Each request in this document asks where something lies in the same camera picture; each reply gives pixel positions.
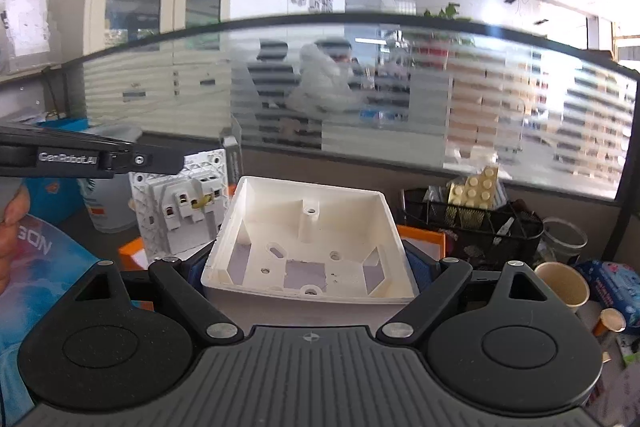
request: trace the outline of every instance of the ribbed black surface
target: ribbed black surface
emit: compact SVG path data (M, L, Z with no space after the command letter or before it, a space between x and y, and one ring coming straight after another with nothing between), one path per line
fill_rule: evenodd
M211 347L166 397L127 412L76 415L41 405L20 427L596 427L582 410L499 417L450 397L411 349L366 328L258 327L244 343Z

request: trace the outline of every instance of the black mesh organizer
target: black mesh organizer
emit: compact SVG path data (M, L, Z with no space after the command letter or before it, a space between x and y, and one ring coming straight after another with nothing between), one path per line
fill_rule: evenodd
M20 346L36 407L18 425L597 427L580 404L600 346L528 266L419 259L431 282L375 332L244 333L181 261L97 263Z
M521 201L495 210L481 210L436 201L422 201L425 190L402 193L409 227L447 233L447 255L468 261L474 269L500 269L511 260L531 264L543 232L542 220ZM500 230L510 219L506 230Z

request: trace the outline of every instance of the circular cap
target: circular cap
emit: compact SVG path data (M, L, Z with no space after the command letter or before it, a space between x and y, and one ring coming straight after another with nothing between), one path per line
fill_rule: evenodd
M600 312L602 325L609 331L620 333L626 328L625 316L615 308L607 308Z
M382 326L382 332L392 339L406 339L414 334L414 328L404 322L389 322Z
M556 343L543 331L525 326L506 326L489 331L482 350L494 362L514 369L533 369L556 355Z
M80 367L103 369L129 360L138 343L135 333L126 328L92 326L72 334L62 349L65 356Z
M213 339L230 339L238 334L235 324L218 322L207 327L207 334Z

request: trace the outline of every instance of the crosshair logo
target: crosshair logo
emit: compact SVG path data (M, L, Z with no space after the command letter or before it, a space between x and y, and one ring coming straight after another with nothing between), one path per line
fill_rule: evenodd
M317 335L313 331L310 331L309 333L306 333L305 335L302 335L302 338L304 340L306 340L309 344L311 344L311 343L314 343L315 341L319 340L320 339L320 335Z

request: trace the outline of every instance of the wet wipes package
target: wet wipes package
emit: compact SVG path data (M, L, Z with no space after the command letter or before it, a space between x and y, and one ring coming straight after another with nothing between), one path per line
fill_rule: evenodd
M626 333L640 333L640 277L628 265L603 261L580 263L591 292L605 308L615 308L625 316Z
M11 282L0 295L0 399L7 426L33 407L18 373L20 343L95 261L93 255L49 223L33 216L21 220Z

